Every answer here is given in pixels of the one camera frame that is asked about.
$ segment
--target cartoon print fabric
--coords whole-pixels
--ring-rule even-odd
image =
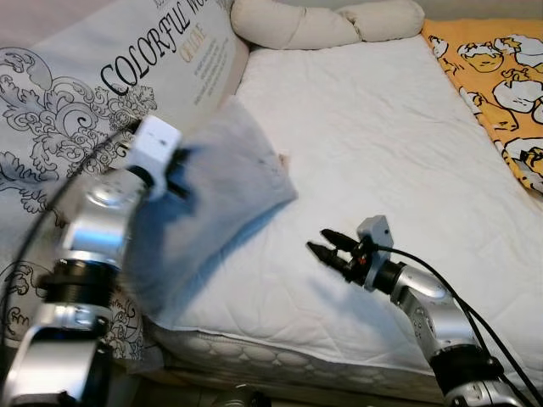
[[[423,36],[513,174],[543,193],[543,21],[426,20]]]

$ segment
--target gray towel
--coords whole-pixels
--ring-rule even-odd
[[[188,278],[252,220],[296,198],[277,154],[235,98],[183,140],[188,157],[172,177],[189,191],[146,204],[134,222],[125,286],[153,322],[178,314]]]

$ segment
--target white mattress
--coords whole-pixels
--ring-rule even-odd
[[[382,214],[395,247],[435,266],[543,386],[543,201],[513,178],[420,36],[258,49],[238,96],[290,157],[299,199],[187,284],[165,328],[429,374],[406,317],[305,248],[324,227],[354,236]]]

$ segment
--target pillow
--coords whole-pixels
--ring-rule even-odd
[[[230,18],[239,36],[262,47],[319,49],[415,36],[424,12],[412,0],[363,3],[336,12],[276,0],[236,0]]]
[[[159,326],[178,314],[179,287],[208,259],[252,220],[296,198],[277,154],[235,97],[182,145],[188,157],[171,179],[188,199],[167,194],[142,207],[126,256],[123,285]]]

